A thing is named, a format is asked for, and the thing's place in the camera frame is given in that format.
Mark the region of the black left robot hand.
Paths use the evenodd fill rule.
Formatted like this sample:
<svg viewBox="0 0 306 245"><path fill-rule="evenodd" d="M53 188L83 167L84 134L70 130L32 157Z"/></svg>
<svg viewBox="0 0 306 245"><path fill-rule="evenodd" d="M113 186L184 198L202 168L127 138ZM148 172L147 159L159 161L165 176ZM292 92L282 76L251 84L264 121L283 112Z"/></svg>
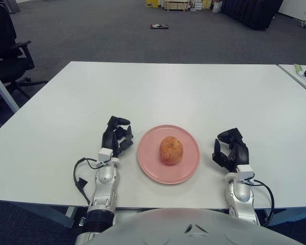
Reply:
<svg viewBox="0 0 306 245"><path fill-rule="evenodd" d="M121 117L111 116L103 133L101 149L98 153L98 168L111 166L120 168L118 155L133 145L131 122Z"/></svg>

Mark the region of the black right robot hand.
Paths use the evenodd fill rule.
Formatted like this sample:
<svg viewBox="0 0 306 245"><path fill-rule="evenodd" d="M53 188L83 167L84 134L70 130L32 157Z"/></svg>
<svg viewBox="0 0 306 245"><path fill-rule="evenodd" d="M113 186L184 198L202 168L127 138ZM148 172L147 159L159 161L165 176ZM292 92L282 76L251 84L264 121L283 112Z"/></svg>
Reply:
<svg viewBox="0 0 306 245"><path fill-rule="evenodd" d="M220 133L214 142L212 159L219 166L228 170L225 179L231 182L253 181L255 173L249 165L249 150L243 142L243 136L238 128L233 128ZM221 151L220 143L226 143L230 149L229 155Z"/></svg>

